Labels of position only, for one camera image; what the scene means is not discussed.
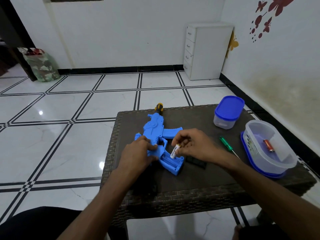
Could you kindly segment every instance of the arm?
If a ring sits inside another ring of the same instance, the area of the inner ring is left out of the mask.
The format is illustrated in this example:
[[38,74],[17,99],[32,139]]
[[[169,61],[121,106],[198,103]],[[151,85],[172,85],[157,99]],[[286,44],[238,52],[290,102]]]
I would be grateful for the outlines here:
[[58,240],[103,239],[119,205],[130,186],[152,161],[158,158],[147,157],[147,150],[156,150],[150,140],[141,136],[126,145],[121,154],[117,169],[113,170],[107,182],[93,201],[64,230]]
[[179,142],[182,147],[176,154],[191,155],[227,170],[291,239],[319,239],[320,209],[218,148],[198,129],[179,131],[172,145]]

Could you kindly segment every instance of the forearm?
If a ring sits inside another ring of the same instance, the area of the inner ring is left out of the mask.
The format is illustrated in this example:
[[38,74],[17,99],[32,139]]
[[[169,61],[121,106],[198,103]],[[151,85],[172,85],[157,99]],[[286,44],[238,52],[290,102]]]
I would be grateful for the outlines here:
[[58,240],[103,239],[129,190],[132,180],[114,170],[93,201],[59,236]]
[[225,168],[291,239],[320,236],[320,209],[262,176],[233,155]]

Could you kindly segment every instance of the red battery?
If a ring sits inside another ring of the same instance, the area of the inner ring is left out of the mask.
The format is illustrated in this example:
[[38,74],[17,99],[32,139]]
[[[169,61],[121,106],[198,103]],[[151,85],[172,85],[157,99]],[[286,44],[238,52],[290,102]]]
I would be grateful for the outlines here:
[[275,152],[275,150],[273,149],[272,145],[270,144],[270,141],[265,139],[263,140],[263,142],[266,144],[266,147],[268,148],[269,152]]

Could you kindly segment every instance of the screwdriver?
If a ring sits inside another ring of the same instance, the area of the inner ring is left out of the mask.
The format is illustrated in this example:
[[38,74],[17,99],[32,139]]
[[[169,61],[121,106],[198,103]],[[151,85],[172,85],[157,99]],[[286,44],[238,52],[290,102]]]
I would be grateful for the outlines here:
[[230,146],[230,144],[226,141],[225,138],[223,138],[222,136],[219,138],[220,141],[223,143],[223,145],[226,146],[226,148],[228,149],[228,151],[232,151],[234,153],[234,155],[236,155],[238,157],[238,155],[235,153],[235,151],[233,150],[232,146]]

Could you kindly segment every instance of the clear plastic container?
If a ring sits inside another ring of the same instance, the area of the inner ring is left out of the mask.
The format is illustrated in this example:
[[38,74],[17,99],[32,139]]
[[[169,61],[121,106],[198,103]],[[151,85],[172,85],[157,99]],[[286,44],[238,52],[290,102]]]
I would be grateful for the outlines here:
[[[269,152],[263,140],[269,140],[274,152]],[[254,165],[265,173],[282,174],[297,164],[297,156],[278,130],[265,121],[251,120],[245,125],[243,141]]]
[[225,96],[214,110],[213,123],[222,129],[231,129],[240,117],[245,102],[237,96]]

